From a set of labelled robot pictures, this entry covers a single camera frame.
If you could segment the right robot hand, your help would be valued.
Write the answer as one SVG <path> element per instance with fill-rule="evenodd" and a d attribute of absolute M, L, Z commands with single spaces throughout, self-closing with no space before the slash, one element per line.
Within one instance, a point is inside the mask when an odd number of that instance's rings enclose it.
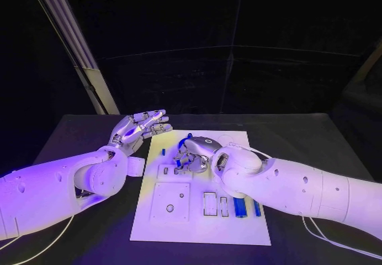
<path fill-rule="evenodd" d="M 204 136 L 192 136 L 181 140 L 175 172 L 204 173 L 212 161 L 217 151 L 222 148 L 221 143 Z"/>

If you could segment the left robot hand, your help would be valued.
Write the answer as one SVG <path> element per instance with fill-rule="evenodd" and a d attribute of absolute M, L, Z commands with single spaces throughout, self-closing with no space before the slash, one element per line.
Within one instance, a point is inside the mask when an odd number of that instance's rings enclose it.
<path fill-rule="evenodd" d="M 113 129 L 109 145 L 130 156 L 146 138 L 173 130 L 168 121 L 165 109 L 127 115 Z"/>

